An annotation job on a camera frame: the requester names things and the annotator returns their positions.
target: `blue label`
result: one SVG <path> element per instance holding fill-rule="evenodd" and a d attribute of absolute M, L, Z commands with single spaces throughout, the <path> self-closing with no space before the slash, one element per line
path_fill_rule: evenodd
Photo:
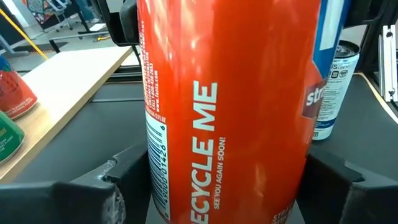
<path fill-rule="evenodd" d="M 11 65 L 7 62 L 6 58 L 2 55 L 0 55 L 0 71 L 5 71 L 5 72 L 12 71 Z"/>
<path fill-rule="evenodd" d="M 336 121 L 336 118 L 332 119 L 330 121 L 317 121 L 315 128 L 323 129 L 323 128 L 332 127 L 335 124 L 335 121 Z"/>
<path fill-rule="evenodd" d="M 322 0 L 313 53 L 313 61 L 322 79 L 329 75 L 350 4 L 351 0 Z"/>

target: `can lid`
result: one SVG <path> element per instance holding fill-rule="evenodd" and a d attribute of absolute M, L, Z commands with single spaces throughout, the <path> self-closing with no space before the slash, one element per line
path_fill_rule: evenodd
<path fill-rule="evenodd" d="M 335 58 L 352 57 L 352 56 L 358 54 L 359 51 L 360 51 L 360 48 L 356 44 L 345 41 L 345 40 L 341 40 L 341 41 L 339 41 L 339 43 L 337 45 Z"/>
<path fill-rule="evenodd" d="M 338 45 L 335 57 L 350 57 L 353 56 L 354 54 L 355 52 L 349 49 L 348 47 Z"/>

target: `grey surface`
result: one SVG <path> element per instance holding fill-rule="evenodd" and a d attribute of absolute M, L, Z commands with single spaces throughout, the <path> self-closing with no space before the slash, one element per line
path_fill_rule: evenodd
<path fill-rule="evenodd" d="M 313 144 L 365 169 L 398 180 L 398 124 L 365 79 L 354 75 L 331 136 Z"/>
<path fill-rule="evenodd" d="M 39 44 L 48 44 L 49 39 L 54 37 L 65 37 L 71 35 L 77 35 L 78 31 L 84 31 L 84 27 L 81 24 L 76 24 L 71 22 L 73 26 L 73 30 L 69 30 L 68 28 L 60 29 L 60 32 L 56 32 L 55 30 L 51 30 L 46 34 L 40 35 L 33 39 L 33 42 L 37 45 Z M 60 47 L 61 51 L 69 51 L 69 50 L 84 50 L 84 49 L 95 49 L 95 48 L 103 48 L 103 47 L 112 47 L 115 44 L 111 39 L 103 40 L 100 42 L 93 42 L 95 37 L 85 37 L 83 40 L 79 38 L 74 39 L 65 39 L 59 40 L 58 42 L 68 42 L 68 44 Z M 27 42 L 20 44 L 21 46 L 29 45 Z M 51 58 L 55 55 L 55 52 L 46 53 L 48 58 Z M 41 63 L 45 62 L 45 59 L 39 55 L 25 55 L 21 57 L 14 57 L 13 55 L 4 54 L 7 61 L 16 69 L 16 70 L 32 70 L 35 67 L 39 66 Z"/>
<path fill-rule="evenodd" d="M 24 31 L 30 39 L 37 38 L 38 36 L 44 34 L 43 28 L 41 28 L 41 26 L 38 23 L 31 25 L 29 27 L 24 27 Z"/>
<path fill-rule="evenodd" d="M 95 98 L 128 97 L 132 84 L 107 85 Z M 144 103 L 88 103 L 17 177 L 15 182 L 70 181 L 146 137 Z"/>

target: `white can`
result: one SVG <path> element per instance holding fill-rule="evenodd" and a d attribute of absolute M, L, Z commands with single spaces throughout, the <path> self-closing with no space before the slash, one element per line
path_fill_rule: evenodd
<path fill-rule="evenodd" d="M 313 140 L 323 140 L 330 136 L 333 126 L 353 77 L 359 59 L 359 46 L 341 40 L 335 59 L 331 65 L 328 82 L 323 90 L 323 100 L 313 133 Z"/>

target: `red container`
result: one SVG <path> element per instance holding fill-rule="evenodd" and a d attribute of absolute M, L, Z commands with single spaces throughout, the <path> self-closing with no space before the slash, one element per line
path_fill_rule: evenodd
<path fill-rule="evenodd" d="M 6 59 L 0 56 L 0 110 L 11 119 L 28 112 L 37 97 Z"/>
<path fill-rule="evenodd" d="M 169 223 L 285 223 L 348 1 L 138 0 L 147 139 Z"/>

